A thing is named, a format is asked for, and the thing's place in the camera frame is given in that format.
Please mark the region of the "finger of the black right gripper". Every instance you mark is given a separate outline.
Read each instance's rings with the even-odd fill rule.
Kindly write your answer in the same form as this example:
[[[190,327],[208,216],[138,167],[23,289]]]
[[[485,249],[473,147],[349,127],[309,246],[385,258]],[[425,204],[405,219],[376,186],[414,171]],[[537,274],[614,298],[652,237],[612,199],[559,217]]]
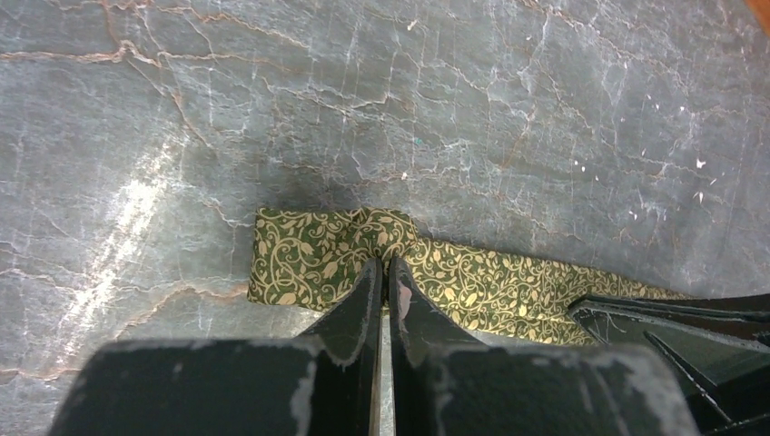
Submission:
[[[704,435],[769,432],[769,297],[652,300],[585,295],[568,316],[593,339],[656,351]]]

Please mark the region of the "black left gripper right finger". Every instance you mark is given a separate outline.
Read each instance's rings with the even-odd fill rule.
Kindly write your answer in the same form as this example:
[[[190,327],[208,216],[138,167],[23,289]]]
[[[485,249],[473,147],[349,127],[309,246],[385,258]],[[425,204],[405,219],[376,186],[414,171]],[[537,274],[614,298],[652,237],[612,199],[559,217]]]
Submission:
[[[399,435],[695,435],[673,373],[640,346],[490,346],[390,261]]]

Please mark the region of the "green gold vine tie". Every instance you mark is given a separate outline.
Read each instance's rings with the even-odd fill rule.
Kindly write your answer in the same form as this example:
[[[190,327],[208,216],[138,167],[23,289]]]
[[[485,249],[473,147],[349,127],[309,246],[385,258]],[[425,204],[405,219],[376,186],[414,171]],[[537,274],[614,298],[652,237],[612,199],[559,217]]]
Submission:
[[[586,294],[674,300],[677,293],[612,272],[424,236],[407,214],[262,208],[256,214],[249,301],[328,311],[363,264],[405,261],[419,288],[459,326],[553,344],[590,343],[568,318]]]

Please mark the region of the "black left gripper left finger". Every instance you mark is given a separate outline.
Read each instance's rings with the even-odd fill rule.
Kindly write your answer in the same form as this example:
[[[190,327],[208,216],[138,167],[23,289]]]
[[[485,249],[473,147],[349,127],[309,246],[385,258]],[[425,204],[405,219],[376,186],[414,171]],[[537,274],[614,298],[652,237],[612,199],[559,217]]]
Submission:
[[[80,371],[53,435],[367,435],[376,426],[382,264],[283,339],[131,340]]]

